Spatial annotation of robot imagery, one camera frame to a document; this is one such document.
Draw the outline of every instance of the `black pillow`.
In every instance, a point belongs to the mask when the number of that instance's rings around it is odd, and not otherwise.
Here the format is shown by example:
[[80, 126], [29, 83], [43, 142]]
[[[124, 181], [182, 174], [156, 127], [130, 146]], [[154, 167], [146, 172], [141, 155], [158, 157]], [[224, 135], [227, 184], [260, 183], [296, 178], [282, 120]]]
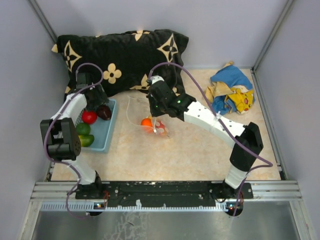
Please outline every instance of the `black pillow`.
[[[102, 87], [108, 97], [136, 89], [146, 92], [148, 74], [152, 67], [162, 62], [183, 66], [181, 54], [189, 38], [169, 29], [155, 31], [127, 31], [103, 36], [61, 35], [52, 51], [62, 53], [69, 70], [67, 89], [76, 85], [75, 72], [80, 64], [93, 63], [103, 70]], [[93, 66], [83, 66], [80, 73], [93, 75], [98, 82], [100, 72]], [[167, 84], [181, 94], [185, 91], [181, 69], [172, 65], [157, 68], [153, 75], [160, 75]]]

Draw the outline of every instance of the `metal plate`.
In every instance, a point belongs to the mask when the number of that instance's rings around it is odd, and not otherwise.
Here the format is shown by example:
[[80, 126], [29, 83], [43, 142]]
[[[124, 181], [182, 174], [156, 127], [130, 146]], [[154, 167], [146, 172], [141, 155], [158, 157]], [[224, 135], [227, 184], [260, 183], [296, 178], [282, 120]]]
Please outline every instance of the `metal plate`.
[[224, 212], [104, 212], [79, 220], [41, 211], [33, 240], [299, 240], [288, 202], [248, 202], [239, 217]]

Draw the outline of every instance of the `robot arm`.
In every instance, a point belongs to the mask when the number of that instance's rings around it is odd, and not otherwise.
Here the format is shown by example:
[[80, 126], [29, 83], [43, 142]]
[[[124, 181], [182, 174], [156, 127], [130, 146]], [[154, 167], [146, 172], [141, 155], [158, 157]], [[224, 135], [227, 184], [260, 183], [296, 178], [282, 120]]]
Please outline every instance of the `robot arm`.
[[[79, 79], [82, 79], [82, 84], [77, 84], [77, 89], [73, 92], [91, 83], [88, 76]], [[206, 129], [210, 133], [220, 137], [233, 148], [230, 156], [231, 167], [224, 180], [224, 190], [236, 190], [243, 179], [246, 178], [256, 158], [235, 144], [218, 120], [223, 121], [228, 126], [231, 134], [257, 155], [263, 149], [258, 126], [252, 122], [248, 126], [245, 126], [221, 115], [214, 116], [209, 109], [196, 101], [194, 97], [186, 93], [176, 96], [160, 76], [153, 76], [150, 84], [147, 98], [149, 99], [150, 112], [153, 117], [168, 114], [172, 118], [179, 118], [184, 122]], [[72, 97], [73, 94], [68, 95], [67, 100]], [[67, 107], [65, 106], [67, 101], [65, 101], [58, 113], [64, 108], [65, 110], [55, 122], [47, 142], [48, 154], [52, 159], [72, 165], [78, 170], [81, 175], [78, 189], [81, 189], [82, 197], [86, 199], [94, 199], [100, 196], [102, 182], [98, 173], [90, 168], [87, 162], [79, 156], [81, 143], [74, 123], [84, 108], [94, 110], [95, 107], [98, 107], [101, 103], [105, 103], [107, 100], [106, 94], [99, 85], [96, 89], [90, 89], [85, 91], [84, 94], [78, 94]], [[50, 123], [58, 116], [58, 113], [51, 119], [41, 122], [40, 129], [43, 141]]]
[[259, 127], [251, 122], [248, 126], [231, 121], [221, 115], [214, 114], [200, 102], [186, 93], [179, 96], [172, 91], [160, 76], [151, 77], [149, 82], [149, 94], [147, 98], [150, 103], [150, 111], [153, 117], [168, 114], [172, 118], [179, 118], [207, 130], [220, 137], [231, 148], [231, 167], [224, 182], [232, 189], [237, 189], [246, 178], [256, 158], [243, 150], [227, 134], [219, 119], [228, 126], [231, 134], [244, 146], [259, 155], [263, 149], [263, 143]]
[[47, 151], [53, 160], [72, 165], [81, 175], [80, 185], [82, 186], [100, 184], [101, 182], [97, 172], [90, 168], [86, 160], [80, 155], [81, 143], [75, 128], [78, 116], [84, 109], [94, 111], [96, 107], [108, 102], [108, 97], [100, 85], [87, 89], [83, 94], [74, 97], [77, 91], [90, 85], [92, 81], [90, 74], [80, 73], [76, 88], [66, 96], [66, 100], [59, 111], [50, 119], [42, 120], [40, 124], [42, 141], [44, 142], [49, 125], [64, 110], [50, 131]]

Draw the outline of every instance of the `beige floor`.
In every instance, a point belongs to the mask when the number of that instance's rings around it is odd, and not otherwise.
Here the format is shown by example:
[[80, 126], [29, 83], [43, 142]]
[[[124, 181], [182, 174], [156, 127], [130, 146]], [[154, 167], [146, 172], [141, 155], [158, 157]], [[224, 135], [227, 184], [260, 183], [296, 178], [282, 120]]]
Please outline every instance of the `beige floor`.
[[[252, 80], [249, 69], [242, 70]], [[216, 69], [190, 71], [203, 89]], [[205, 104], [199, 90], [189, 77], [182, 73], [186, 92]], [[218, 137], [197, 126], [176, 118], [166, 118], [169, 137], [142, 134], [139, 127], [127, 119], [128, 95], [145, 98], [138, 91], [122, 92], [117, 100], [119, 112], [116, 119], [110, 150], [107, 154], [81, 153], [89, 166], [105, 181], [213, 181], [223, 180], [230, 167], [232, 149]], [[260, 156], [274, 163], [273, 167], [253, 171], [248, 180], [279, 180], [277, 164], [269, 135], [257, 100], [247, 114], [227, 114], [225, 117], [242, 124], [256, 123], [261, 132], [264, 149]], [[52, 181], [75, 180], [72, 173], [62, 164], [56, 164]]]

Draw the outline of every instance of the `gray wall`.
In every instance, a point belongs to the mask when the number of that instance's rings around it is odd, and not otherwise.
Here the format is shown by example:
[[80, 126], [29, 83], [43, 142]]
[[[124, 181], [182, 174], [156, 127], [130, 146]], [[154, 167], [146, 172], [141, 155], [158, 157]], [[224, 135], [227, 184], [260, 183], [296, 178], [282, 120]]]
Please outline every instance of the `gray wall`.
[[17, 239], [48, 169], [40, 121], [60, 107], [67, 70], [26, 0], [0, 1], [0, 239]]
[[187, 67], [252, 67], [286, 0], [37, 0], [57, 35], [172, 29]]
[[290, 178], [320, 238], [320, 1], [296, 1], [258, 70]]

